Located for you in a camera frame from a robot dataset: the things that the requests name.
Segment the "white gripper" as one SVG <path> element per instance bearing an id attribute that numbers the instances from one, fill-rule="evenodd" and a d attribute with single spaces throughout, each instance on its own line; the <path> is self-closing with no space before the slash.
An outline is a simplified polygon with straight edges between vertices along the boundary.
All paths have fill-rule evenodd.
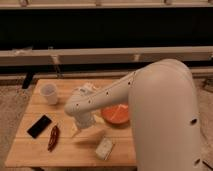
<path id="1" fill-rule="evenodd" d="M 71 137 L 75 137 L 78 134 L 80 134 L 82 132 L 81 129 L 86 129 L 91 127 L 92 125 L 95 124 L 95 121 L 97 123 L 101 123 L 104 124 L 104 120 L 95 115 L 93 116 L 91 113 L 84 113 L 84 114 L 78 114 L 75 116 L 75 123 L 72 124 L 71 127 Z"/>

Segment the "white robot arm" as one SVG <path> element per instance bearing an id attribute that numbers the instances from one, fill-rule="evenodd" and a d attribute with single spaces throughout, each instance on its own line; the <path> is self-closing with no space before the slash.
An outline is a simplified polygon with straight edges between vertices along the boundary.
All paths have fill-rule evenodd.
<path id="1" fill-rule="evenodd" d="M 184 63 L 160 60 L 93 94 L 73 95 L 65 112 L 82 119 L 120 103 L 129 105 L 138 171 L 202 171 L 196 88 Z"/>

